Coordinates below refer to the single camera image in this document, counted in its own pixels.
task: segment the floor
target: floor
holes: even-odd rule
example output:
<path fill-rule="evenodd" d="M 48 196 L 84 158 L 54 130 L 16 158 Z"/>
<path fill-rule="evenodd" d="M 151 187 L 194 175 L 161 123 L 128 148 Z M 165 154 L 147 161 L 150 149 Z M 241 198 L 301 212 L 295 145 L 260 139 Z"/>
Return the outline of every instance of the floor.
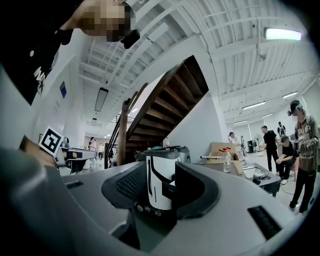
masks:
<path fill-rule="evenodd" d="M 267 153 L 264 150 L 263 156 L 258 156 L 258 153 L 248 154 L 248 161 L 255 162 L 262 167 L 268 170 L 268 159 Z M 272 172 L 276 174 L 276 164 L 275 161 L 272 159 Z M 290 201 L 292 200 L 293 194 L 295 192 L 296 182 L 295 182 L 295 173 L 293 171 L 290 172 L 289 182 L 280 187 L 279 192 L 276 194 L 276 199 L 280 200 L 285 206 L 288 206 Z M 304 196 L 304 188 L 302 190 L 301 196 L 298 200 L 301 203 L 302 198 Z"/>

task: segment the ceiling light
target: ceiling light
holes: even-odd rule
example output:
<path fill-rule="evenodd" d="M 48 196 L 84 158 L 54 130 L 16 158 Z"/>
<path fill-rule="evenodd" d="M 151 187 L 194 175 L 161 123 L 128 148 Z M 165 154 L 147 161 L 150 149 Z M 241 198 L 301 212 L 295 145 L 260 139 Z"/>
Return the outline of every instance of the ceiling light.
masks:
<path fill-rule="evenodd" d="M 268 116 L 272 116 L 273 114 L 274 114 L 274 113 L 266 114 L 266 115 L 262 116 L 262 118 L 266 118 L 266 117 L 268 117 Z"/>
<path fill-rule="evenodd" d="M 262 102 L 259 102 L 259 103 L 253 104 L 253 105 L 245 106 L 245 107 L 242 108 L 242 110 L 251 109 L 251 108 L 254 108 L 254 107 L 263 105 L 263 104 L 265 104 L 265 103 L 266 103 L 265 101 L 262 101 Z"/>
<path fill-rule="evenodd" d="M 281 28 L 264 28 L 264 37 L 267 40 L 274 39 L 289 39 L 298 40 L 302 38 L 302 33 L 295 30 L 281 29 Z"/>
<path fill-rule="evenodd" d="M 289 93 L 289 94 L 287 94 L 287 95 L 284 95 L 282 98 L 288 98 L 288 97 L 291 97 L 291 96 L 293 96 L 293 95 L 296 95 L 298 92 L 297 91 L 295 91 L 295 92 L 292 92 L 292 93 Z"/>
<path fill-rule="evenodd" d="M 98 92 L 98 96 L 96 97 L 94 111 L 101 112 L 102 106 L 105 103 L 106 97 L 108 95 L 108 90 L 105 88 L 100 88 Z"/>
<path fill-rule="evenodd" d="M 237 125 L 237 124 L 242 124 L 242 123 L 245 123 L 245 122 L 248 122 L 249 120 L 245 120 L 245 121 L 241 121 L 241 122 L 235 122 L 234 125 Z"/>

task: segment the desk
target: desk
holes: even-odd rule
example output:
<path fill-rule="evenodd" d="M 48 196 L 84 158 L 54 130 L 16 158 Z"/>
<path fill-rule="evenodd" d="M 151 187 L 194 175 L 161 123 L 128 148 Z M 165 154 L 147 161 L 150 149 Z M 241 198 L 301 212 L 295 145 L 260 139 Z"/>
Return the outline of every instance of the desk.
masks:
<path fill-rule="evenodd" d="M 213 170 L 217 170 L 220 172 L 224 171 L 223 163 L 201 164 L 201 166 L 207 167 L 207 168 L 210 168 Z M 267 172 L 267 170 L 265 168 L 263 168 L 261 165 L 259 165 L 257 163 L 254 163 L 252 166 L 259 168 L 263 172 Z M 238 176 L 236 168 L 233 164 L 230 165 L 230 172 L 225 172 L 225 173 Z M 243 178 L 257 184 L 260 188 L 262 188 L 263 190 L 267 191 L 269 194 L 272 194 L 274 197 L 276 197 L 277 192 L 280 189 L 281 179 L 277 175 L 274 175 L 274 174 L 269 174 L 268 176 L 270 177 L 270 179 L 263 179 L 261 181 L 255 181 L 253 178 L 247 178 L 244 173 L 242 174 Z"/>

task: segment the white ceiling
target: white ceiling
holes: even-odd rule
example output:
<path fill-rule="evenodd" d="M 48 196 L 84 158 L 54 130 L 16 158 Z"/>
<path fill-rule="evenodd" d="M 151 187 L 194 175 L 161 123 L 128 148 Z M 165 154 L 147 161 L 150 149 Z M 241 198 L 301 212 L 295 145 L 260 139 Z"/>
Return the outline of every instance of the white ceiling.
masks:
<path fill-rule="evenodd" d="M 172 55 L 172 49 L 188 38 L 199 37 L 201 44 L 192 48 L 204 48 L 211 59 L 227 125 L 260 120 L 262 116 L 280 110 L 291 100 L 284 100 L 283 95 L 301 92 L 320 72 L 318 56 L 308 41 L 305 28 L 276 0 L 127 2 L 136 12 L 141 39 L 129 50 L 119 42 L 91 41 L 80 63 L 85 120 L 91 122 L 95 117 L 97 124 L 101 124 L 101 127 L 87 125 L 88 136 L 111 134 L 114 124 L 110 121 L 121 111 L 122 102 L 139 91 L 144 78 L 150 84 L 163 73 L 161 68 L 167 71 L 178 64 L 180 60 L 165 63 L 167 69 L 163 65 L 156 71 L 152 69 L 159 64 L 160 58 Z M 267 26 L 301 31 L 303 39 L 266 41 L 263 28 Z M 211 81 L 206 82 L 211 88 Z M 109 93 L 102 111 L 95 112 L 100 87 L 107 88 Z M 260 101 L 266 101 L 266 104 L 242 110 Z"/>

